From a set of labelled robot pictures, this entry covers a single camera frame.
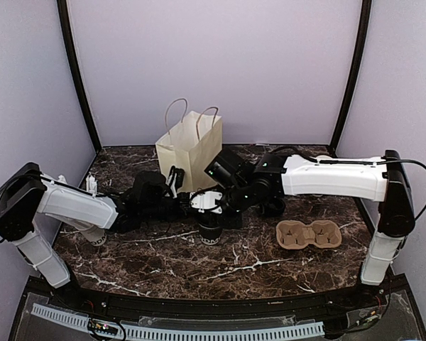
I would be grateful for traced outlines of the single black paper coffee cup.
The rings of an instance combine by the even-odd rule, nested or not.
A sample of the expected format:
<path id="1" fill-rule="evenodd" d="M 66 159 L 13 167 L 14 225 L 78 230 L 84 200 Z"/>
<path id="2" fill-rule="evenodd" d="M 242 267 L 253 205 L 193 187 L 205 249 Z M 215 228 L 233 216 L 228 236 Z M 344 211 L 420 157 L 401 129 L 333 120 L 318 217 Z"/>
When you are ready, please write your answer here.
<path id="1" fill-rule="evenodd" d="M 223 229 L 221 227 L 199 226 L 200 240 L 203 244 L 212 246 L 219 242 Z"/>

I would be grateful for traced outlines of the cream paper bag with handles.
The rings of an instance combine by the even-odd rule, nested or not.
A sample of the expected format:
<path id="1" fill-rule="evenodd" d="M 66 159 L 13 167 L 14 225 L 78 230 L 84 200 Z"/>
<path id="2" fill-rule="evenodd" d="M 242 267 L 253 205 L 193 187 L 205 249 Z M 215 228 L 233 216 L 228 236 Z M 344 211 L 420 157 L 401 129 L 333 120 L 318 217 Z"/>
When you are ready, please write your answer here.
<path id="1" fill-rule="evenodd" d="M 216 185 L 205 173 L 206 167 L 222 150 L 222 116 L 218 107 L 208 107 L 203 112 L 184 110 L 174 126 L 168 125 L 165 111 L 166 133 L 155 143 L 160 172 L 169 176 L 172 166 L 185 174 L 180 192 L 196 192 Z"/>

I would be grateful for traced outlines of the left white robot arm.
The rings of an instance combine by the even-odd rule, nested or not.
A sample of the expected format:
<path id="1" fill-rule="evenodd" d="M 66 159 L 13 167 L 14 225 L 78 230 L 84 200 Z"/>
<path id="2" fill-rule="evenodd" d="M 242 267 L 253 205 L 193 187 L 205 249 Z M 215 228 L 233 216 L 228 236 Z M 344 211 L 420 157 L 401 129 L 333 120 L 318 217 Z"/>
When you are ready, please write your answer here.
<path id="1" fill-rule="evenodd" d="M 59 288 L 58 298 L 71 310 L 79 310 L 86 303 L 85 292 L 72 283 L 74 276 L 38 231 L 34 217 L 53 217 L 101 246 L 108 233 L 124 234 L 143 223 L 184 217 L 189 197 L 178 191 L 184 175 L 176 167 L 168 176 L 142 171 L 125 192 L 101 194 L 92 176 L 82 190 L 67 184 L 63 176 L 51 178 L 29 162 L 0 187 L 0 243 L 16 246 L 51 287 Z"/>

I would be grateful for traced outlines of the stack of black coffee lids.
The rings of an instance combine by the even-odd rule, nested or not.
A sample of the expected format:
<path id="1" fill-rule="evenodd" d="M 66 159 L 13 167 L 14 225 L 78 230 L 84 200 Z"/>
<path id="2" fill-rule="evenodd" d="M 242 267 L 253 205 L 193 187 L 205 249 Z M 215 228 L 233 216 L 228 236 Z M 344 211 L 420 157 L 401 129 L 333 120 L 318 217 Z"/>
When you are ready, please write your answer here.
<path id="1" fill-rule="evenodd" d="M 262 217 L 278 217 L 285 211 L 285 203 L 280 198 L 272 198 L 258 206 L 258 214 Z"/>

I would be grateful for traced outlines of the brown pulp cup carrier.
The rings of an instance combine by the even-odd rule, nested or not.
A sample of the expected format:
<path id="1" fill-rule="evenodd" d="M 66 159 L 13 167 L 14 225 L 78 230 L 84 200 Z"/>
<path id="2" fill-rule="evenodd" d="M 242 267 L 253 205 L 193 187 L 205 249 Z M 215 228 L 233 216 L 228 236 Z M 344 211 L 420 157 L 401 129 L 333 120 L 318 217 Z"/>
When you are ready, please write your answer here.
<path id="1" fill-rule="evenodd" d="M 342 243 L 340 228 L 331 220 L 316 220 L 311 224 L 283 220 L 276 225 L 275 234 L 279 245 L 289 250 L 304 249 L 309 245 L 319 249 L 333 249 Z"/>

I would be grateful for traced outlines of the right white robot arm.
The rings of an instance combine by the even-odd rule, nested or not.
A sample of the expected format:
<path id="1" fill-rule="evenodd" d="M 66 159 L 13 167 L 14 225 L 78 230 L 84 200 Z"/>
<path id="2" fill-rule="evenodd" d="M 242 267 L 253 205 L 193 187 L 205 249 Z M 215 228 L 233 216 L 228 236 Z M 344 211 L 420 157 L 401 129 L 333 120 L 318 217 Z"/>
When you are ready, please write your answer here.
<path id="1" fill-rule="evenodd" d="M 357 197 L 379 204 L 379 221 L 361 267 L 360 283 L 348 293 L 348 302 L 363 308 L 374 299 L 376 288 L 404 240 L 420 217 L 413 207 L 410 184 L 399 153 L 382 157 L 330 158 L 293 153 L 267 153 L 249 163 L 229 149 L 222 150 L 205 173 L 219 185 L 208 190 L 199 212 L 235 215 L 273 198 L 296 195 Z"/>

